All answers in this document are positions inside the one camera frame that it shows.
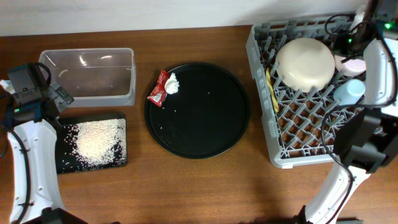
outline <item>black plate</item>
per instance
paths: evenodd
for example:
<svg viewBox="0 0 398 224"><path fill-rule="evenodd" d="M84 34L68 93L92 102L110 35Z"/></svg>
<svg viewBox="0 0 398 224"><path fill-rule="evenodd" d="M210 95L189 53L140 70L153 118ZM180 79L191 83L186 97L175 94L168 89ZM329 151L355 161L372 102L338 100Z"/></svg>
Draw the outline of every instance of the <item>black plate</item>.
<svg viewBox="0 0 398 224"><path fill-rule="evenodd" d="M182 65L171 73L180 82L178 93L167 95L160 108L146 100L145 121L154 139L190 159L217 156L237 143L250 117L248 95L239 80L208 63Z"/></svg>
<svg viewBox="0 0 398 224"><path fill-rule="evenodd" d="M97 115L78 116L72 118L59 119L59 123L61 124L62 128L60 131L57 132L57 142L55 143L55 166L57 168L57 174L66 174L69 172L121 167L127 164L127 158L122 163L116 162L116 158L121 157L121 151L117 150L118 145L116 144L114 146L114 149L116 151L114 152L113 162L104 164L102 166L88 167L87 164L78 161L77 158L72 155L73 145L70 145L69 143L66 143L64 141L67 134L71 133L72 135L78 134L77 131L69 132L68 128L65 128L67 126L78 123L89 122L89 121L104 121L109 119L126 119L126 116L122 112L117 112L110 114L97 114Z"/></svg>

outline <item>dish rack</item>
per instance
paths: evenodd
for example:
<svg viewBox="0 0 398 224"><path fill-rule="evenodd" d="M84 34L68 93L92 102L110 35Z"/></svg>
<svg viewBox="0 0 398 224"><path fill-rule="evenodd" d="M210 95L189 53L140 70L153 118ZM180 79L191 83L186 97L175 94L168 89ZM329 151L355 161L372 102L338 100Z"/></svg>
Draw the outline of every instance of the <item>dish rack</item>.
<svg viewBox="0 0 398 224"><path fill-rule="evenodd" d="M320 126L327 111L337 106L333 92L353 77L344 77L335 72L330 83L322 90L314 89L302 93L285 86L276 70L275 56L289 41L309 37L332 47L333 38L325 32L325 22L329 17L315 19L266 22L252 26L246 51L252 78L256 81L262 108L262 126L266 135L269 157L273 165L280 168L293 168L308 164L331 162L320 140ZM328 29L338 32L349 29L351 21L336 19L328 24ZM267 85L266 68L269 68L271 83L279 112L274 111L271 89ZM364 75L355 77L364 79ZM359 110L343 109L335 111L327 119L325 142L333 150L335 135Z"/></svg>

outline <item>wall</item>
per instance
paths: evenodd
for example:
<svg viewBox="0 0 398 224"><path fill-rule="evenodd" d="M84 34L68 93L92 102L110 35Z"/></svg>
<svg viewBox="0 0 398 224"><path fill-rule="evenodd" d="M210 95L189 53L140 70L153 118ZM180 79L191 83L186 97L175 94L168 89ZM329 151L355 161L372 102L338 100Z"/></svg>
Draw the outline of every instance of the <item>wall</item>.
<svg viewBox="0 0 398 224"><path fill-rule="evenodd" d="M353 11L366 0L0 0L0 35L246 25Z"/></svg>

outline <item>red wrapper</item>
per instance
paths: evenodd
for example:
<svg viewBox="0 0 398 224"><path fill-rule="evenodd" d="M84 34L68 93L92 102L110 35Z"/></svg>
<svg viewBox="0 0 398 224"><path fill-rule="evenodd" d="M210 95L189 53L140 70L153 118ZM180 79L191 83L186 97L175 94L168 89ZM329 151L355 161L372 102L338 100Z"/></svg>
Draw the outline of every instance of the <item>red wrapper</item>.
<svg viewBox="0 0 398 224"><path fill-rule="evenodd" d="M161 71L160 76L157 79L157 85L147 97L147 99L151 100L151 102L153 102L156 106L162 106L162 103L166 99L167 93L164 89L164 85L169 78L170 75L166 71Z"/></svg>

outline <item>table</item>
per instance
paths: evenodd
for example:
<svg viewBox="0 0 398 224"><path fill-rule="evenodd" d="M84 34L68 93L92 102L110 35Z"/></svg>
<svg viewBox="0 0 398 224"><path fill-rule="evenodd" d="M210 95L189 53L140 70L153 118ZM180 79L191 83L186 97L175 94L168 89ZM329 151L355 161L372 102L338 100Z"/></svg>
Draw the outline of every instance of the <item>table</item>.
<svg viewBox="0 0 398 224"><path fill-rule="evenodd" d="M0 37L0 78L36 62L43 50L129 47L137 65L136 104L70 108L62 116L121 111L127 118L126 167L58 175L67 210L89 223L249 223L292 217L317 194L331 163L278 169L269 160L256 83L246 56L249 26ZM190 160L161 148L144 121L146 94L161 70L210 62L236 75L251 102L242 139L226 153ZM0 139L0 149L4 138ZM398 160L359 187L340 217L398 219ZM0 158L0 223L14 197L12 153Z"/></svg>

